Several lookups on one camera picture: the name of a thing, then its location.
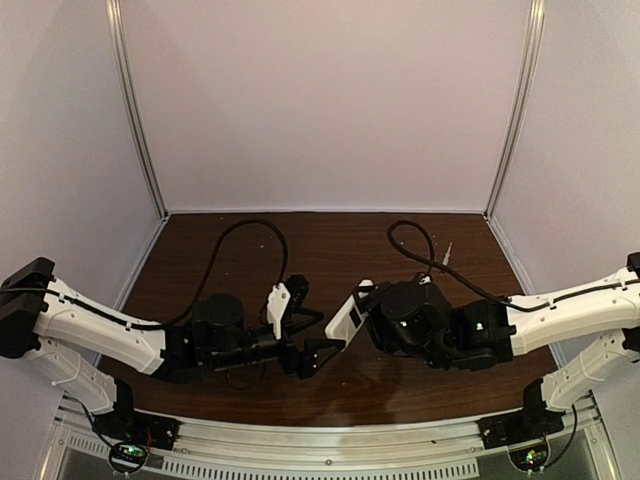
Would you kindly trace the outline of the white remote control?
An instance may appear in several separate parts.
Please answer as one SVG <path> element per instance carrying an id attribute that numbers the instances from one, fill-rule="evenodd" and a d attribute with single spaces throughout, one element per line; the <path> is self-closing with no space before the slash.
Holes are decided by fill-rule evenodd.
<path id="1" fill-rule="evenodd" d="M 364 279 L 361 282 L 372 281 L 369 279 Z M 346 342 L 347 348 L 354 340 L 361 328 L 364 326 L 367 318 L 368 314 L 365 311 L 358 310 L 355 307 L 351 292 L 343 305 L 338 309 L 338 311 L 325 326 L 325 337 L 327 339 L 344 340 Z"/>

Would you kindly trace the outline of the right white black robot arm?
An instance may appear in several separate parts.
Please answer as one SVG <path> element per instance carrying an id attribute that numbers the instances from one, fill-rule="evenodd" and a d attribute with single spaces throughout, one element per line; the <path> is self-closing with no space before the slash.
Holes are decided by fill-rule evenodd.
<path id="1" fill-rule="evenodd" d="M 567 411 L 587 391 L 639 359 L 639 256 L 585 285 L 538 296 L 485 298 L 454 308 L 426 278 L 363 283 L 353 292 L 374 345 L 434 369 L 484 370 L 573 337 L 595 340 L 566 366 L 532 383 L 523 413 Z"/>

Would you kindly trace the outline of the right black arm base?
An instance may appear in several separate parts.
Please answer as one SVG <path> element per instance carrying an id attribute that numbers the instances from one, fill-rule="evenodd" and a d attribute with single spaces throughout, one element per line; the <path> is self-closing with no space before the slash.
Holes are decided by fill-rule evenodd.
<path id="1" fill-rule="evenodd" d="M 548 436 L 564 429 L 562 413 L 532 408 L 482 417 L 477 424 L 484 449 L 506 447 L 512 466 L 527 475 L 547 468 Z"/>

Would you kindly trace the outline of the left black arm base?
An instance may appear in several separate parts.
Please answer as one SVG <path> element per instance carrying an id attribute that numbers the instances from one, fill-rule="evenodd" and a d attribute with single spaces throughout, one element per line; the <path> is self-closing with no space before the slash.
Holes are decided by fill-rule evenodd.
<path id="1" fill-rule="evenodd" d="M 181 422 L 175 418 L 142 413 L 110 412 L 91 415 L 91 427 L 108 447 L 107 460 L 118 474 L 140 471 L 153 449 L 171 451 Z"/>

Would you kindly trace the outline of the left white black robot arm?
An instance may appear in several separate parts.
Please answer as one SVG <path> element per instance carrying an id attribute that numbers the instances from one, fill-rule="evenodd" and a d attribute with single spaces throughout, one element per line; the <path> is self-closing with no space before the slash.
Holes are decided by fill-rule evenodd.
<path id="1" fill-rule="evenodd" d="M 311 378 L 323 366 L 321 352 L 334 356 L 342 339 L 293 337 L 323 320 L 302 307 L 303 293 L 279 283 L 267 300 L 267 323 L 244 326 L 235 296 L 214 294 L 196 302 L 186 322 L 164 324 L 110 309 L 53 274 L 51 260 L 38 257 L 1 284 L 1 355 L 33 362 L 52 384 L 83 401 L 96 416 L 127 415 L 132 395 L 122 381 L 93 370 L 74 351 L 90 349 L 161 382 L 191 384 L 209 372 L 276 361 L 288 375 Z"/>

